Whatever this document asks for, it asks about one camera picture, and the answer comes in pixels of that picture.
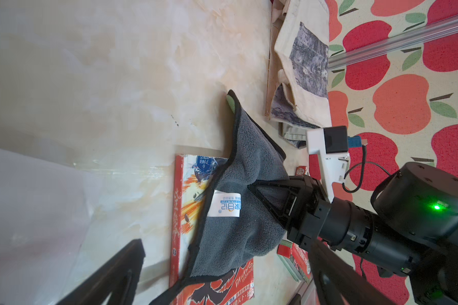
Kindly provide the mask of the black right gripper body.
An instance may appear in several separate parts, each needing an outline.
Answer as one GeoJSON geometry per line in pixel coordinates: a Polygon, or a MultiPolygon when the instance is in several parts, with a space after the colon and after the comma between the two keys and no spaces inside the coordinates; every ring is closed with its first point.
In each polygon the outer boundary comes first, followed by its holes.
{"type": "Polygon", "coordinates": [[[290,181],[297,192],[290,213],[287,239],[310,252],[328,217],[331,203],[319,180],[303,175],[293,176],[290,181]]]}

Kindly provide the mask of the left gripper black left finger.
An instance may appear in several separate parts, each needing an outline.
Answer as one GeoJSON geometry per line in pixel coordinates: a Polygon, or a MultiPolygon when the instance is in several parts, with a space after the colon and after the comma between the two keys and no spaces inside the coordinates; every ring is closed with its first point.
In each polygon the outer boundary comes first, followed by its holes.
{"type": "Polygon", "coordinates": [[[132,304],[136,295],[145,251],[142,240],[123,249],[70,292],[59,304],[132,304]]]}

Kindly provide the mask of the grey green microfibre cloth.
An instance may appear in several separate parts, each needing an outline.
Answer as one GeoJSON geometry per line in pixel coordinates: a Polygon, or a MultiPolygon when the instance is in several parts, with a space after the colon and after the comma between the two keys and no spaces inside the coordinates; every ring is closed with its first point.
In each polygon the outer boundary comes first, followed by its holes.
{"type": "Polygon", "coordinates": [[[152,304],[173,304],[185,289],[189,304],[226,304],[251,291],[251,260],[265,256],[284,230],[249,190],[258,180],[286,180],[285,152],[240,105],[230,90],[234,112],[232,150],[204,192],[183,275],[152,304]]]}

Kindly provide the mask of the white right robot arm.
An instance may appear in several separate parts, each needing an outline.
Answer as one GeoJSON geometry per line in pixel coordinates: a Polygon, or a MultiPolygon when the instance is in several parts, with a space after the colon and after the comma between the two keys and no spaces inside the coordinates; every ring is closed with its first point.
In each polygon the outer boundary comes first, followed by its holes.
{"type": "Polygon", "coordinates": [[[249,186],[287,238],[309,256],[321,304],[389,304],[336,254],[408,277],[417,304],[458,304],[458,178],[406,163],[371,196],[372,211],[335,198],[309,176],[249,186]]]}

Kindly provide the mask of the white book with blue vortex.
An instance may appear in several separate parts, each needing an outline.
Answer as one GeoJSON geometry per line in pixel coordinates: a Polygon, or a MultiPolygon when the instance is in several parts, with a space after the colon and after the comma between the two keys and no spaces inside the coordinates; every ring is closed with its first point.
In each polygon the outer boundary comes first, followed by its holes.
{"type": "Polygon", "coordinates": [[[101,182],[0,149],[0,304],[55,304],[89,229],[101,182]]]}

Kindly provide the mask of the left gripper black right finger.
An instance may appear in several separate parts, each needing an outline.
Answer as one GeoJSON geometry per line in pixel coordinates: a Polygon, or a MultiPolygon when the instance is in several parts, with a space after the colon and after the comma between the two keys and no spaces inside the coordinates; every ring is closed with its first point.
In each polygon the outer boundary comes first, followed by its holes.
{"type": "Polygon", "coordinates": [[[321,304],[393,304],[321,241],[308,254],[321,304]]]}

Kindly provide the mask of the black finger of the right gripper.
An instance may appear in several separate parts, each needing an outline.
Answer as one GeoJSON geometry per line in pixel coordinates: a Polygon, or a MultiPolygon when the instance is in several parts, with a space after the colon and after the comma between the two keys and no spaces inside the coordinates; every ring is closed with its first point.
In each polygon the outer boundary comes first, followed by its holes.
{"type": "Polygon", "coordinates": [[[248,189],[284,229],[291,228],[294,209],[302,199],[301,179],[257,180],[248,189]]]}

